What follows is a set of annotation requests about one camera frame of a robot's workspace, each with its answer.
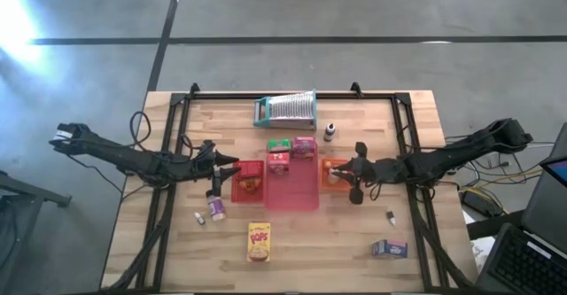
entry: orange tray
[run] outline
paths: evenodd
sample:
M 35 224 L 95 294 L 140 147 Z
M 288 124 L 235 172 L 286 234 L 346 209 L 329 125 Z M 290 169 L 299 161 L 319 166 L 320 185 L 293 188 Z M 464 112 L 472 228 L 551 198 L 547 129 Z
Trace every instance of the orange tray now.
M 343 179 L 338 179 L 337 183 L 331 184 L 327 182 L 329 177 L 329 169 L 325 167 L 325 163 L 330 162 L 331 167 L 337 167 L 348 162 L 347 159 L 325 158 L 321 160 L 321 188 L 323 190 L 350 190 L 351 184 Z

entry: translucent pink container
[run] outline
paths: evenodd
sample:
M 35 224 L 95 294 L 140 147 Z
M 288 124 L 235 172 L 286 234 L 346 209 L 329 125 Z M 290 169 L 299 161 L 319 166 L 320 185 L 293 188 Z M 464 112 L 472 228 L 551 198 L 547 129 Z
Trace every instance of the translucent pink container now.
M 319 208 L 319 154 L 313 159 L 290 158 L 290 173 L 276 175 L 266 168 L 264 206 L 270 210 L 309 211 Z

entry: small jar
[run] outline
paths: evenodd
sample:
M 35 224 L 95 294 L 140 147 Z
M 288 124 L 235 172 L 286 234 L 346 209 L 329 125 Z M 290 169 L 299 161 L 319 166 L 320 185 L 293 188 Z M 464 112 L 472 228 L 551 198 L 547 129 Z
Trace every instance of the small jar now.
M 222 220 L 227 217 L 224 213 L 224 206 L 222 205 L 221 198 L 214 196 L 211 190 L 206 192 L 206 203 L 209 206 L 209 214 L 213 221 Z

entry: wooden table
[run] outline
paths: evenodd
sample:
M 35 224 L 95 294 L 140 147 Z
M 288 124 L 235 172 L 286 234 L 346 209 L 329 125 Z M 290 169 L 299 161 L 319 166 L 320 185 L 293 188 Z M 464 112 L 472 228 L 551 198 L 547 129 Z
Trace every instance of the wooden table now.
M 423 146 L 443 145 L 444 136 L 431 91 L 410 91 L 418 135 Z M 153 132 L 144 143 L 148 149 L 161 146 L 170 92 L 149 93 L 144 111 Z M 310 136 L 301 130 L 261 129 L 252 126 L 253 105 L 249 100 L 193 100 L 190 103 L 188 136 L 198 145 L 212 139 L 223 154 L 246 159 L 265 159 L 268 139 Z M 320 100 L 317 103 L 319 158 L 350 159 L 354 143 L 369 147 L 369 159 L 395 157 L 399 153 L 392 121 L 392 108 L 384 100 Z M 331 143 L 322 140 L 324 127 L 333 122 L 337 134 Z M 141 135 L 147 127 L 143 124 Z M 141 184 L 127 182 L 126 192 Z M 262 205 L 232 204 L 230 181 L 222 186 L 228 219 L 208 218 L 205 191 L 209 181 L 185 182 L 177 187 L 172 228 L 162 279 L 163 291 L 420 291 L 416 241 L 404 185 L 384 185 L 379 199 L 368 198 L 351 205 L 346 192 L 321 191 L 320 207 L 310 213 L 271 212 Z M 151 191 L 142 190 L 121 207 L 102 285 L 118 279 L 139 251 L 146 226 Z M 441 243 L 455 264 L 471 280 L 477 277 L 470 241 L 455 187 L 441 185 L 433 199 Z M 397 226 L 385 218 L 395 213 Z M 207 223 L 200 226 L 194 212 Z M 246 261 L 247 225 L 250 221 L 272 224 L 271 261 Z M 405 260 L 377 260 L 370 245 L 380 239 L 408 242 Z M 435 260 L 428 246 L 434 284 L 438 283 Z M 147 281 L 153 277 L 150 259 Z

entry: gray floor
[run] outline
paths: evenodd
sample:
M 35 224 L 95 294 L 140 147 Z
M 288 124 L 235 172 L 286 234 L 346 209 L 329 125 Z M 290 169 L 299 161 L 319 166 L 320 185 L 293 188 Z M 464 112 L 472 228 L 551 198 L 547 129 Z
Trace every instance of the gray floor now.
M 3 13 L 13 19 L 0 28 L 0 169 L 74 196 L 68 209 L 42 210 L 13 293 L 93 291 L 118 193 L 47 141 L 59 122 L 79 121 L 126 143 L 157 45 L 23 48 L 4 38 L 160 37 L 169 0 L 0 1 L 0 12 L 27 14 Z M 567 0 L 180 0 L 171 34 L 255 35 L 567 35 Z M 169 46 L 158 90 L 433 89 L 446 135 L 514 117 L 554 141 L 567 121 L 566 58 L 565 43 Z M 548 152 L 518 156 L 530 166 Z M 82 159 L 123 183 L 112 166 Z M 513 211 L 532 189 L 493 191 Z

